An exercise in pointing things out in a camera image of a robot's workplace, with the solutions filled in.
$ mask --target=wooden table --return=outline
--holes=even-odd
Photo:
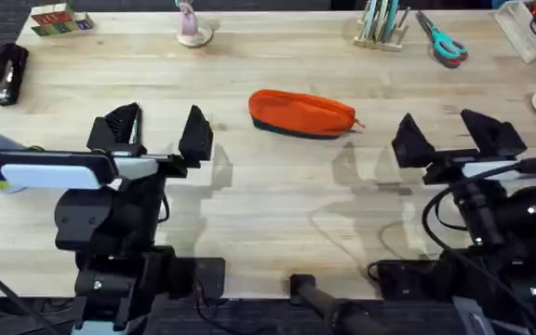
[[[86,150],[95,116],[137,101],[145,144],[167,153],[197,104],[216,134],[214,157],[169,182],[172,217],[157,243],[182,256],[222,256],[227,297],[283,297],[290,274],[311,273],[334,295],[373,298],[362,275],[369,262],[439,251],[419,223],[439,187],[423,187],[419,170],[399,170],[390,148],[405,113],[434,145],[462,148],[473,143],[459,112],[484,112],[513,122],[536,153],[536,63],[520,60],[487,11],[427,15],[468,46],[460,68],[433,59],[412,14],[401,53],[352,46],[356,12],[202,13],[217,32],[199,49],[178,44],[175,13],[92,13],[94,31],[45,38],[25,27],[19,44],[31,56],[20,104],[0,107],[0,132]],[[367,127],[335,141],[257,130],[248,97],[261,88],[347,103]],[[0,277],[20,295],[74,295],[73,254],[54,246],[62,192],[0,194]],[[448,204],[443,217],[461,222]],[[438,226],[451,244],[467,243]]]

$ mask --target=blue object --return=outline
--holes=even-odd
[[[463,60],[466,60],[469,53],[463,43],[440,32],[421,11],[418,11],[416,16],[417,21],[431,38],[434,45],[434,57],[439,62],[448,68],[457,68]]]
[[[392,29],[395,25],[396,11],[398,10],[398,0],[392,0],[390,5],[390,13],[388,14],[388,21],[386,22],[386,30],[383,33],[384,41],[388,42],[390,34],[392,34]]]

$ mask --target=black cable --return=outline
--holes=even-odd
[[[449,185],[447,188],[442,190],[439,194],[434,196],[428,203],[425,205],[425,208],[423,209],[422,213],[422,225],[423,230],[429,235],[429,237],[440,247],[442,247],[446,252],[451,254],[453,257],[457,258],[459,261],[464,263],[465,265],[468,265],[470,268],[477,270],[480,272],[483,276],[485,276],[490,282],[496,285],[497,288],[501,289],[504,293],[506,293],[521,309],[526,315],[529,317],[531,322],[534,322],[535,324],[535,330],[536,330],[536,313],[531,308],[529,308],[525,302],[523,302],[520,298],[517,297],[517,295],[509,288],[507,287],[499,278],[497,278],[495,275],[491,274],[487,270],[479,267],[477,264],[475,264],[473,261],[469,260],[465,256],[463,256],[461,253],[455,251],[453,248],[448,246],[444,241],[442,241],[429,227],[428,222],[428,216],[429,212],[432,210],[434,205],[441,201],[446,194],[450,194],[452,191],[459,187],[463,187],[464,185],[474,182],[474,181],[480,181],[490,176],[495,176],[507,171],[515,170],[523,165],[523,163],[526,163],[526,161],[520,161],[518,163],[515,163],[510,166],[505,167],[497,167],[494,169],[491,169],[489,171],[485,171],[479,174],[476,174],[475,176],[465,178],[463,180],[457,181],[451,185]]]
[[[6,297],[8,297],[12,302],[14,302],[20,309],[26,312],[34,321],[40,323],[44,329],[46,329],[52,335],[60,335],[56,331],[50,322],[48,322],[44,317],[35,312],[26,302],[22,301],[20,297],[12,291],[6,284],[0,280],[0,291],[3,292]]]
[[[232,329],[232,328],[228,328],[228,327],[225,327],[223,324],[221,324],[220,322],[218,322],[217,320],[213,320],[211,318],[208,318],[207,316],[205,316],[203,313],[202,313],[202,309],[200,308],[200,300],[202,300],[204,302],[204,304],[206,305],[206,307],[208,307],[208,302],[207,302],[207,298],[206,298],[206,294],[204,293],[204,287],[202,286],[202,284],[200,283],[200,281],[197,279],[197,277],[194,277],[194,291],[195,291],[195,310],[197,311],[197,314],[198,316],[200,316],[200,318],[222,330],[222,331],[225,331],[229,334],[232,334],[232,335],[257,335],[257,334],[260,334],[260,333],[263,333],[264,331],[266,330],[270,330],[270,329],[274,329],[275,326],[264,326],[264,327],[260,327],[254,331],[251,331],[251,332],[245,332],[245,331],[239,331],[239,330],[236,330],[236,329]]]
[[[64,324],[73,324],[75,321],[74,320],[64,320],[64,321],[61,321],[61,322],[58,322],[58,323],[55,323],[53,324],[53,326],[61,326],[61,325],[64,325]],[[43,330],[44,328],[41,327],[41,328],[36,328],[36,329],[31,329],[31,330],[26,330],[26,331],[23,331],[21,333],[18,333],[16,335],[29,335],[29,334],[33,334],[37,331],[41,331]]]
[[[168,220],[168,200],[167,195],[163,195],[163,207],[165,208],[165,217],[163,219],[158,219],[158,223],[163,223]]]
[[[466,232],[467,229],[466,227],[464,226],[457,226],[457,225],[453,225],[453,224],[449,224],[449,223],[445,223],[442,221],[442,219],[439,218],[439,206],[440,204],[442,203],[442,200],[440,199],[439,202],[435,203],[435,217],[437,218],[437,220],[446,228],[450,228],[450,229],[454,229],[454,230],[460,230],[462,232]]]

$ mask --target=box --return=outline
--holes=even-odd
[[[47,36],[49,33],[42,26],[33,26],[31,27],[34,32],[39,36]]]
[[[94,22],[90,18],[90,16],[84,12],[84,13],[75,13],[74,15],[75,23],[78,25],[78,27],[81,30],[87,30],[94,28]]]
[[[33,7],[31,17],[40,25],[70,22],[74,11],[67,4]]]
[[[60,34],[69,33],[71,31],[71,29],[68,28],[65,23],[53,23],[53,27],[55,27]]]
[[[43,24],[41,28],[48,34],[61,34],[61,32],[53,24]]]
[[[53,13],[57,22],[71,22],[74,20],[74,11],[68,4],[56,4],[53,6]]]

